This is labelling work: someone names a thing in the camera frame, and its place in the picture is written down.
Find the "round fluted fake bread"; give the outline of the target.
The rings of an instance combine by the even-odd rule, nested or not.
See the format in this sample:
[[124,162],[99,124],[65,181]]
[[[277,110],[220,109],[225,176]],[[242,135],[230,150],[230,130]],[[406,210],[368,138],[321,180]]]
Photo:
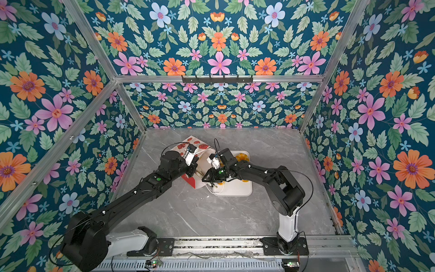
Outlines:
[[239,154],[237,154],[237,155],[236,155],[236,159],[237,159],[239,162],[242,162],[242,161],[247,161],[247,162],[249,162],[249,161],[250,161],[250,159],[249,159],[249,155],[247,155],[247,154],[245,154],[245,153],[239,153]]

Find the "red white paper bag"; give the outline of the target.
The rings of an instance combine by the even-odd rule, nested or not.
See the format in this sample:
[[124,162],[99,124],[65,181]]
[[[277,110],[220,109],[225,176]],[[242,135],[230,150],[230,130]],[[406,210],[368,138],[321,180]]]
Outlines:
[[211,159],[209,157],[210,155],[215,154],[216,151],[210,145],[194,136],[189,136],[187,139],[183,140],[182,143],[176,144],[171,148],[171,151],[177,151],[180,155],[185,155],[188,144],[192,144],[197,148],[195,150],[195,157],[198,158],[197,168],[192,177],[184,174],[182,179],[194,189],[200,189],[206,185],[202,182],[202,178],[211,168]]

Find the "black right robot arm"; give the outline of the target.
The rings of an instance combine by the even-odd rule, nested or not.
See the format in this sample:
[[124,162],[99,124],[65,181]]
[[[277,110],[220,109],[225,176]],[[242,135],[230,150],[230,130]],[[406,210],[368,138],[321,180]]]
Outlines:
[[211,154],[207,163],[210,168],[202,178],[203,182],[214,185],[219,182],[248,180],[265,188],[266,193],[279,213],[279,228],[276,235],[277,247],[283,254],[291,254],[300,237],[299,212],[304,206],[305,191],[284,166],[265,168],[245,160],[237,160],[229,149]]

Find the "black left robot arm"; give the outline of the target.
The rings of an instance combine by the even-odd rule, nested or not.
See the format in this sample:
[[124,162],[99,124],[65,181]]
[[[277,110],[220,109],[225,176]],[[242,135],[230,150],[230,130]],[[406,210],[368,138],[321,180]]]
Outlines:
[[149,228],[138,227],[121,233],[114,233],[113,229],[165,193],[174,180],[183,175],[193,176],[197,162],[198,157],[193,153],[183,157],[176,151],[166,152],[161,156],[158,169],[142,178],[132,190],[98,210],[74,215],[63,236],[61,253],[82,272],[90,272],[107,257],[123,253],[155,254],[157,236]]

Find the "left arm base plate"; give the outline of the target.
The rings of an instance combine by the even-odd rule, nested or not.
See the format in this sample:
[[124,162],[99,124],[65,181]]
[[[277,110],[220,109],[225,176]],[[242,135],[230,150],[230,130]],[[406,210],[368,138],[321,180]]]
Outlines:
[[174,250],[173,238],[152,238],[141,250],[133,250],[126,255],[129,257],[170,257]]

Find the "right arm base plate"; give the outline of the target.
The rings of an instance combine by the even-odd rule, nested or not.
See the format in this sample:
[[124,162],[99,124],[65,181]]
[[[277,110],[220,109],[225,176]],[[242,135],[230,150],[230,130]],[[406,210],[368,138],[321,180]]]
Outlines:
[[296,238],[285,242],[275,237],[260,238],[265,256],[308,256],[309,248],[305,238]]

